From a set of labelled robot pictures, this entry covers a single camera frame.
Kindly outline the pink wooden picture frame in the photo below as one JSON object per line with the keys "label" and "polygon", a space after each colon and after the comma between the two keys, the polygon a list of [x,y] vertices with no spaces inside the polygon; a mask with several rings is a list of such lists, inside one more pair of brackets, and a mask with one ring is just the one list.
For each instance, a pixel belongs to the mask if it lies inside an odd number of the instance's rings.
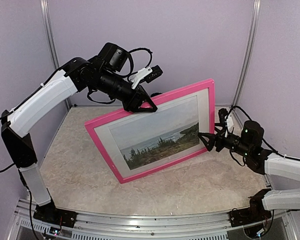
{"label": "pink wooden picture frame", "polygon": [[[204,131],[199,131],[199,132],[212,133],[213,130],[214,130],[214,126],[215,126],[215,82],[214,82],[213,79],[210,78],[210,79],[207,79],[207,80],[202,80],[202,81],[199,81],[197,83],[190,84],[188,86],[184,86],[184,87],[181,87],[181,88],[163,93],[161,95],[153,97],[152,101],[158,107],[158,105],[163,104],[165,102],[168,102],[168,101],[171,101],[171,100],[174,100],[174,99],[183,97],[185,95],[189,95],[193,92],[195,93],[197,91],[201,91],[201,90],[204,90],[204,89],[209,90],[210,130],[209,131],[204,130]],[[196,157],[196,156],[198,156],[198,155],[200,155],[200,154],[202,154],[206,151],[204,145],[202,144],[203,148],[200,151],[197,151],[197,152],[195,152],[195,153],[193,153],[189,156],[186,156],[182,159],[179,159],[179,160],[175,161],[174,163],[173,162],[168,163],[168,164],[160,166],[158,168],[146,171],[143,174],[134,175],[134,176],[128,178],[127,180],[124,180],[122,178],[122,176],[119,174],[119,172],[115,169],[113,162],[106,158],[105,152],[104,152],[105,149],[104,149],[100,139],[98,138],[97,134],[95,133],[94,128],[98,127],[98,126],[101,126],[101,125],[104,125],[106,123],[118,120],[118,119],[123,118],[125,116],[132,115],[132,114],[133,113],[129,113],[129,112],[123,110],[123,109],[119,109],[119,110],[104,114],[102,116],[96,117],[94,119],[91,119],[91,120],[89,120],[85,123],[85,128],[86,128],[87,132],[89,133],[91,139],[93,140],[94,144],[98,148],[98,150],[99,150],[100,154],[102,155],[103,159],[108,164],[109,168],[112,170],[113,174],[116,176],[116,178],[118,179],[118,181],[120,183],[123,184],[123,183],[131,182],[131,181],[136,180],[136,179],[143,178],[143,177],[145,177],[149,174],[153,174],[153,173],[158,172],[160,170],[163,170],[165,168],[171,167],[173,165],[179,164],[179,163],[184,162],[188,159]]]}

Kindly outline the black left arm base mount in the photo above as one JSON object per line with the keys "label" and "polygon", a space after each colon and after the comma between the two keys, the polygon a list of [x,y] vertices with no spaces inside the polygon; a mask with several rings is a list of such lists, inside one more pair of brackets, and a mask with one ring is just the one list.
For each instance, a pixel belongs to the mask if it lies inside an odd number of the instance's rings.
{"label": "black left arm base mount", "polygon": [[64,209],[36,209],[33,217],[42,222],[61,227],[74,228],[78,213]]}

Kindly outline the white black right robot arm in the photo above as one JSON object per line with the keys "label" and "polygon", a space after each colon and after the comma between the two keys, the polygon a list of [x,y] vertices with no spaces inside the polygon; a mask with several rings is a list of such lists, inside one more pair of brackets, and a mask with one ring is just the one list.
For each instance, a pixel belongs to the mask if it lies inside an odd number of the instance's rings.
{"label": "white black right robot arm", "polygon": [[[248,120],[244,123],[241,135],[226,130],[225,124],[216,133],[198,133],[205,148],[220,152],[228,149],[243,157],[244,164],[253,172],[261,175],[282,176],[300,182],[300,159],[288,157],[272,149],[262,147],[264,129],[259,123]],[[300,188],[288,190],[263,189],[250,198],[250,207],[245,217],[256,222],[264,213],[273,210],[300,210]]]}

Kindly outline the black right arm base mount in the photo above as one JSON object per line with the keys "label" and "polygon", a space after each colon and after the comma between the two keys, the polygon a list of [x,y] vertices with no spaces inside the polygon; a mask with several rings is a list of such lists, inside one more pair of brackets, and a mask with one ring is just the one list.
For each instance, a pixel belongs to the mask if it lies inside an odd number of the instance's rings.
{"label": "black right arm base mount", "polygon": [[239,227],[264,221],[272,217],[268,210],[252,210],[251,208],[233,209],[229,212],[231,227]]}

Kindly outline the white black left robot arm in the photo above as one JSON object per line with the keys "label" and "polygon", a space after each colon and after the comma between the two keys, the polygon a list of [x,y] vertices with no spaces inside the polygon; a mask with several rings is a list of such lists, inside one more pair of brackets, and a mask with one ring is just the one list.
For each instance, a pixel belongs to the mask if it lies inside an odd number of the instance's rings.
{"label": "white black left robot arm", "polygon": [[158,78],[162,74],[161,68],[147,64],[138,71],[131,69],[128,74],[121,75],[125,63],[134,64],[132,51],[108,42],[98,55],[88,60],[75,57],[59,67],[34,93],[1,115],[4,145],[40,207],[40,214],[51,223],[59,219],[60,212],[54,207],[39,172],[29,132],[59,103],[84,89],[88,89],[89,94],[97,91],[107,94],[111,103],[121,101],[127,112],[155,112],[157,106],[142,84]]}

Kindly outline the landscape photo print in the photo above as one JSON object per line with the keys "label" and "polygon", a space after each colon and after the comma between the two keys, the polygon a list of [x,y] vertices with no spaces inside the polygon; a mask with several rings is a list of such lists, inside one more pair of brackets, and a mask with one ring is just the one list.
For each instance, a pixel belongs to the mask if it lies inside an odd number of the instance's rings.
{"label": "landscape photo print", "polygon": [[109,130],[130,170],[199,144],[198,100],[191,96],[151,114],[122,121]]}

